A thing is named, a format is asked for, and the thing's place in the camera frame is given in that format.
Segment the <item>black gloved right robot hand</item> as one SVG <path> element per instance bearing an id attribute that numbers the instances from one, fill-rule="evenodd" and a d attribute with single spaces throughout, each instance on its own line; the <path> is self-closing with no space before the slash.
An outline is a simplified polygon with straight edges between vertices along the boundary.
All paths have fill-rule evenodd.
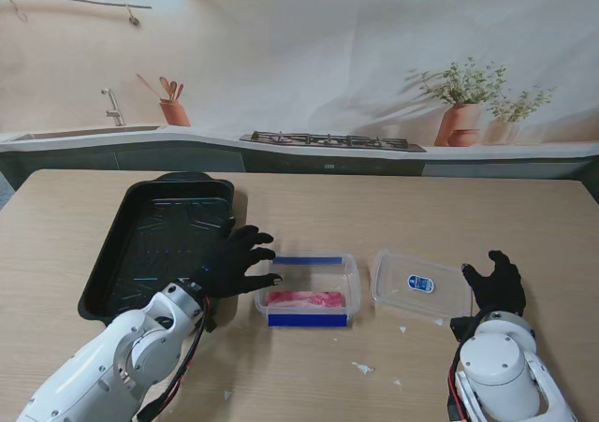
<path id="1" fill-rule="evenodd" d="M 494 264 L 489 276 L 481 275 L 470 264 L 461 266 L 462 275 L 474 293 L 478 308 L 492 308 L 522 316 L 526 297 L 519 269 L 502 251 L 489 251 L 488 257 Z"/>

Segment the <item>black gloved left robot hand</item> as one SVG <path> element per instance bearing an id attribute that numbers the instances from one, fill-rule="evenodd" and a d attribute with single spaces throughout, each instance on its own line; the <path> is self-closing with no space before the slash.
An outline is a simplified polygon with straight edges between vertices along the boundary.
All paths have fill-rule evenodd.
<path id="1" fill-rule="evenodd" d="M 276 273 L 248 276 L 249 268 L 271 261 L 276 253 L 265 248 L 274 241 L 272 235 L 257 226 L 233 229 L 235 220 L 227 221 L 205 252 L 199 268 L 190 274 L 208 298 L 231 298 L 277 285 L 282 277 Z"/>

